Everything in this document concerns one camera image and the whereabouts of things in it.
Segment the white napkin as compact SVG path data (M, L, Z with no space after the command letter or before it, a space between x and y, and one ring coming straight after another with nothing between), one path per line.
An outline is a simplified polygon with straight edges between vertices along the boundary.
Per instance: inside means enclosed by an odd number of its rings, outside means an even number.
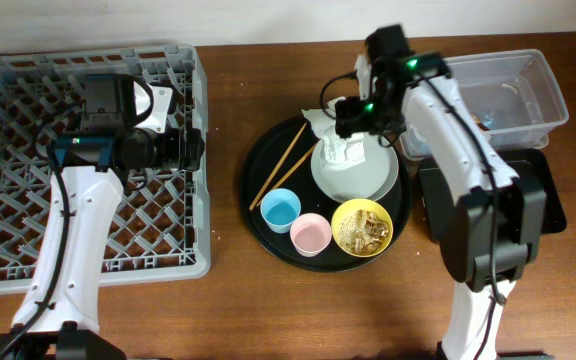
M314 135L323 142L320 157L324 169L341 171L365 162L362 133L354 133L349 138L340 137L335 130L336 122L323 109L303 110L302 115L310 122Z

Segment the yellow plastic bowl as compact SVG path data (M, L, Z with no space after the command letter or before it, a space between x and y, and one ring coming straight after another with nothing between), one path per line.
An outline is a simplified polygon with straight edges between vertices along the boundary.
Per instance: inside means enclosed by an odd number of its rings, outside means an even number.
M379 218L381 218L383 221L387 222L389 224L389 227L390 227L390 236L386 240L385 244L376 253L374 253L371 256L353 255L349 252L346 252L344 249L342 249L338 243L337 237L338 237L340 223L341 223L342 219L347 214L352 214L357 210L367 210L367 211L375 212L377 214L377 216ZM374 256L381 254L391 244L391 242L393 240L393 236L394 236L394 225L393 225L393 222L392 222L392 219L391 219L389 213L386 211L386 209L383 206L381 206L380 204L378 204L375 201L368 200L368 199L352 199L352 200L346 201L343 204L341 204L335 210L335 212L332 216L331 228L332 228L333 239L336 242L336 244L341 248L341 250L344 251L345 253L351 255L351 256L358 257L358 258L370 258L370 257L374 257Z

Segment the rice and food scraps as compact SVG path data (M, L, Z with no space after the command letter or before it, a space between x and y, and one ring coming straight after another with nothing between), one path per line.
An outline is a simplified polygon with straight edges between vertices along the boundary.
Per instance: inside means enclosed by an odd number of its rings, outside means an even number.
M357 210L342 219L337 239L346 252L371 256L385 244L389 236L389 224L375 212Z

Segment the pink plastic cup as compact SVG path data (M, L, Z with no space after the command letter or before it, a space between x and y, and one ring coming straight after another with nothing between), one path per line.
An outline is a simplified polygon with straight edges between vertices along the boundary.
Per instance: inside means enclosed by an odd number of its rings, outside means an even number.
M332 228L323 216L306 213L294 221L289 235L298 254L304 257L314 257L330 244Z

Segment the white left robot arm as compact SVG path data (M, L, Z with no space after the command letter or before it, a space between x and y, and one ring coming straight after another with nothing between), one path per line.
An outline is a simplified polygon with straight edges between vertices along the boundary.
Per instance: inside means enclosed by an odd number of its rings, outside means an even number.
M167 123L178 96L169 84L95 74L85 79L81 112L64 105L51 114L70 121L39 154L51 170L49 217L31 287L0 333L0 359L125 358L99 334L105 247L131 173L200 167L200 130Z

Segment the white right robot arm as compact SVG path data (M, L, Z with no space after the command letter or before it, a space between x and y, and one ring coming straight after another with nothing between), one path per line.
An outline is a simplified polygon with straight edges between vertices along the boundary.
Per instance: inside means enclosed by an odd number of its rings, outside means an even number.
M543 186L500 157L442 56L415 53L401 25L368 35L349 75L359 93L336 103L336 133L349 138L418 131L451 194L453 210L438 241L455 286L437 357L498 358L496 337L507 298L538 254Z

